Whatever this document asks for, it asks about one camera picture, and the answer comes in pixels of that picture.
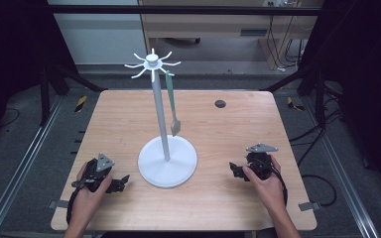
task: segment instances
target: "round white base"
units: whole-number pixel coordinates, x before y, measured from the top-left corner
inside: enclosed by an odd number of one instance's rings
[[[188,180],[196,169],[197,156],[193,145],[179,136],[168,135],[170,160],[165,160],[161,137],[154,138],[141,150],[138,168],[150,184],[170,188]]]

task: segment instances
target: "white wall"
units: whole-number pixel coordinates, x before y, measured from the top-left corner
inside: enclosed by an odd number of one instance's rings
[[[137,0],[48,0],[50,5],[137,5]],[[136,63],[144,57],[144,33],[139,15],[55,14],[76,64]]]

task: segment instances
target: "wooden tabletop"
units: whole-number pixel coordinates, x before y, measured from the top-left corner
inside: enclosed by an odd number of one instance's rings
[[[163,90],[166,126],[172,113]],[[277,147],[289,191],[287,208],[299,230],[317,226],[305,186],[287,138],[275,99],[270,92],[176,90],[176,110],[182,121],[179,136],[197,152],[197,167],[189,180],[175,188],[157,188],[138,170],[141,149],[160,136],[152,90],[107,90],[97,101],[61,200],[69,200],[81,166],[103,153],[116,165],[115,179],[130,175],[123,192],[106,194],[89,223],[90,230],[210,230],[252,231],[273,226],[251,182],[235,178],[229,162],[246,165],[246,148],[257,143]],[[216,100],[226,103],[215,106]],[[66,229],[66,209],[57,208],[56,230]]]

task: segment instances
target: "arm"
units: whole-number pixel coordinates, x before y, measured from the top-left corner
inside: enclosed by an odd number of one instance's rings
[[[280,171],[281,167],[273,156],[271,156],[274,167]],[[243,172],[253,183],[256,193],[264,203],[274,223],[278,237],[300,238],[283,199],[283,188],[280,180],[272,174],[266,180],[260,180],[252,170],[243,167]]]
[[[85,167],[86,163],[76,176],[77,179],[81,178]],[[96,192],[91,192],[86,186],[78,192],[72,207],[72,217],[63,238],[79,238],[83,236],[86,226],[100,205],[111,181],[112,177],[107,176]]]

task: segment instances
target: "white stand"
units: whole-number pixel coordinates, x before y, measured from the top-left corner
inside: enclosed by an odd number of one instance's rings
[[[135,55],[137,59],[143,60],[144,63],[134,66],[125,64],[128,67],[144,67],[138,75],[132,76],[133,78],[140,76],[145,70],[152,72],[151,79],[161,136],[148,142],[141,150],[138,158],[138,168],[147,182],[162,188],[175,187],[187,181],[193,175],[197,164],[196,150],[189,141],[179,136],[167,135],[160,77],[155,70],[160,69],[166,72],[162,68],[162,60],[168,58],[170,54],[159,59],[154,54],[153,49],[153,52],[147,55],[145,59]],[[176,65],[179,62],[164,64]]]

